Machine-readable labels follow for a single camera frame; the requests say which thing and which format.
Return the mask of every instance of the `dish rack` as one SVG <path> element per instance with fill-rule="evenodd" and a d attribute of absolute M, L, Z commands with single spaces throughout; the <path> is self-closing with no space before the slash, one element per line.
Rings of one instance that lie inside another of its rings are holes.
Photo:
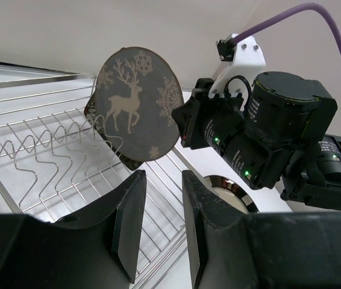
<path fill-rule="evenodd" d="M 12 212 L 54 222 L 108 193 L 131 171 L 83 114 L 95 89 L 94 76 L 19 73 L 18 79 L 0 81 L 0 194 Z M 178 259 L 168 265 L 169 258 L 186 251 L 185 168 L 176 149 L 140 168 L 146 170 L 148 189 L 132 288 L 144 287 L 155 275 L 163 278 Z"/>

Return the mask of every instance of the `decorative plate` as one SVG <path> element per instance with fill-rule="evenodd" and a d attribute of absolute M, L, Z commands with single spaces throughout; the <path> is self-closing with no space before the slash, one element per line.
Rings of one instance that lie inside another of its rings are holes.
<path fill-rule="evenodd" d="M 179 133 L 171 113 L 182 104 L 172 69 L 145 48 L 116 52 L 97 78 L 96 112 L 104 117 L 106 134 L 122 138 L 119 152 L 132 160 L 156 160 L 174 147 Z M 120 146 L 120 139 L 108 140 L 114 148 Z"/>
<path fill-rule="evenodd" d="M 227 203 L 245 214 L 259 213 L 254 201 L 238 184 L 223 176 L 206 176 L 204 178 Z"/>

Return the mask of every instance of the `snowflake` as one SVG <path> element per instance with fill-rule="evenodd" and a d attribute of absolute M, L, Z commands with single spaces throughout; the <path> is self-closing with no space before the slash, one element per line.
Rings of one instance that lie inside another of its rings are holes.
<path fill-rule="evenodd" d="M 114 83 L 114 80 L 112 79 L 112 77 L 113 77 L 113 72 L 111 70 L 107 70 L 106 67 L 103 67 L 97 77 L 97 88 L 108 90 L 110 87 L 110 84 Z"/>
<path fill-rule="evenodd" d="M 97 111 L 96 111 L 93 96 L 90 98 L 90 101 L 87 103 L 84 114 L 86 116 L 86 119 L 94 127 L 94 129 L 96 131 L 99 131 L 101 129 L 101 124 L 99 122 L 99 117 L 97 117 Z"/>
<path fill-rule="evenodd" d="M 155 159 L 158 157 L 159 155 L 159 151 L 158 151 L 158 147 L 153 146 L 150 150 L 149 150 L 149 156 L 151 157 L 151 159 Z"/>
<path fill-rule="evenodd" d="M 143 51 L 140 51 L 134 56 L 136 61 L 136 69 L 142 73 L 143 76 L 153 71 L 152 57 L 146 55 Z"/>
<path fill-rule="evenodd" d="M 175 123 L 172 118 L 172 110 L 181 105 L 181 96 L 174 78 L 169 80 L 164 77 L 164 84 L 165 88 L 159 87 L 157 89 L 161 98 L 156 103 L 163 108 L 160 111 L 160 116 L 166 116 L 168 118 L 168 126 L 171 126 Z"/>

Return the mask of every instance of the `black cable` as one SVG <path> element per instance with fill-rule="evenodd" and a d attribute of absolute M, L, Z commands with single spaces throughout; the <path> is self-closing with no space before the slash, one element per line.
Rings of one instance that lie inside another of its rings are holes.
<path fill-rule="evenodd" d="M 251 95 L 252 95 L 252 89 L 251 89 L 251 86 L 249 85 L 248 80 L 244 76 L 236 75 L 236 76 L 231 77 L 230 80 L 227 81 L 227 83 L 226 83 L 226 85 L 224 87 L 224 97 L 225 97 L 225 99 L 229 100 L 229 98 L 231 98 L 231 93 L 230 93 L 228 87 L 229 87 L 231 81 L 234 80 L 234 79 L 239 79 L 239 80 L 241 80 L 245 84 L 245 87 L 247 88 L 247 92 L 248 92 L 248 97 L 250 98 Z"/>

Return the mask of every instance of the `reindeer design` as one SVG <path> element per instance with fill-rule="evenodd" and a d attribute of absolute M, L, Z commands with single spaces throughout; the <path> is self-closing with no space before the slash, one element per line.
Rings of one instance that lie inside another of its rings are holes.
<path fill-rule="evenodd" d="M 116 118 L 121 111 L 126 111 L 129 114 L 128 133 L 130 134 L 131 126 L 135 126 L 140 119 L 140 115 L 137 110 L 140 107 L 139 92 L 142 91 L 142 88 L 138 86 L 139 79 L 137 79 L 137 70 L 133 62 L 129 62 L 125 59 L 125 66 L 129 68 L 133 74 L 131 81 L 129 81 L 131 77 L 129 72 L 126 72 L 124 76 L 125 69 L 120 59 L 116 59 L 116 63 L 117 66 L 113 66 L 113 69 L 119 74 L 117 78 L 129 86 L 131 94 L 130 98 L 124 98 L 119 95 L 114 95 L 109 98 L 109 101 L 111 102 L 111 108 L 106 114 L 105 122 L 111 115 L 113 115 L 114 128 L 116 131 L 118 131 Z M 133 115 L 135 115 L 136 119 L 133 123 L 131 123 Z"/>

